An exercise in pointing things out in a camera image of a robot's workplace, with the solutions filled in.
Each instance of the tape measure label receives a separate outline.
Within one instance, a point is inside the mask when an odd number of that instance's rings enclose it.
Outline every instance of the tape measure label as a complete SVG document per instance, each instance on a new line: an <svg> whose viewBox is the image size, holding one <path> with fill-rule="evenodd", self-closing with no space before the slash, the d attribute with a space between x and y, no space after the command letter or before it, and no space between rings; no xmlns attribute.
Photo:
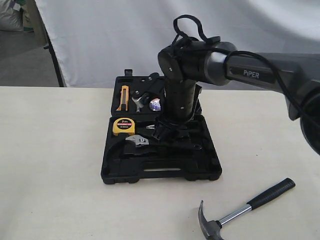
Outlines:
<svg viewBox="0 0 320 240"><path fill-rule="evenodd" d="M117 122L116 126L119 129L129 129L131 128L133 125L132 121L129 119L122 119L119 122Z"/></svg>

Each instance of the table surface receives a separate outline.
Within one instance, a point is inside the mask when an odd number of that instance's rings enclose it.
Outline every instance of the table surface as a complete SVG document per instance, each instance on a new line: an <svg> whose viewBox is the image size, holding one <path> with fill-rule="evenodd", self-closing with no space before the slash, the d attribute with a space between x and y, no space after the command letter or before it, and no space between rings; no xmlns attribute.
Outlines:
<svg viewBox="0 0 320 240"><path fill-rule="evenodd" d="M286 177L296 187L221 230L228 240L320 239L320 159L269 91L204 90L217 181L100 177L112 89L0 87L1 240L203 240L218 220Z"/></svg>

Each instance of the black plastic tool case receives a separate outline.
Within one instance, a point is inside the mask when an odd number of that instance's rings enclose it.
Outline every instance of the black plastic tool case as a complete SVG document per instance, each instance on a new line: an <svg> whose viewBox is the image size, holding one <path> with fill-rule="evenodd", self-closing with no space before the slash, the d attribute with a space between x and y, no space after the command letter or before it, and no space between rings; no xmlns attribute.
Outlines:
<svg viewBox="0 0 320 240"><path fill-rule="evenodd" d="M116 111L120 104L122 85L129 86L127 111ZM135 147L126 142L126 134L114 136L113 123L118 118L130 118L135 122L135 134L152 139L153 129L144 127L153 125L159 113L144 106L136 112L132 101L136 93L150 91L152 98L164 94L163 78L157 73L150 76L120 76L115 80L111 115L106 137L101 177L105 184L136 183L140 179L185 178L188 181L217 180L222 168L216 154L201 108L194 120L187 123L184 131L193 144L200 144L202 150L174 149L159 146Z"/></svg>

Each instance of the white curtain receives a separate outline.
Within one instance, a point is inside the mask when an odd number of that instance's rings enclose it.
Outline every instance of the white curtain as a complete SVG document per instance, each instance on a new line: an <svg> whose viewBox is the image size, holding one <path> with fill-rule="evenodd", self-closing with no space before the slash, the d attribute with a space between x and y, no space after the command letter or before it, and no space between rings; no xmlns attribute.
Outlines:
<svg viewBox="0 0 320 240"><path fill-rule="evenodd" d="M199 18L208 37L239 50L320 53L319 0L36 0L69 87L113 87L124 69L161 72L174 18ZM198 37L196 25L180 28Z"/></svg>

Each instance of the claw hammer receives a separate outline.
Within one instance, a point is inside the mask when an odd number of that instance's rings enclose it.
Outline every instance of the claw hammer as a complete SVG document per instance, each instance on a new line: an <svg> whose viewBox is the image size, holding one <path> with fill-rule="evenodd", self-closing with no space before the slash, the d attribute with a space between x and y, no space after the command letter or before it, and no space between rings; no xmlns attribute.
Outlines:
<svg viewBox="0 0 320 240"><path fill-rule="evenodd" d="M270 201L276 199L280 195L284 194L286 191L294 188L296 186L295 182L290 178L286 178L282 182L270 187L268 190L264 191L260 195L256 196L252 200L248 201L245 206L241 207L239 210L225 216L224 218L215 221L207 221L204 212L203 212L203 204L204 201L201 201L198 218L201 230L208 240L224 240L220 235L221 228L232 221L233 219L250 212L251 210L257 209L262 205L269 203Z"/></svg>

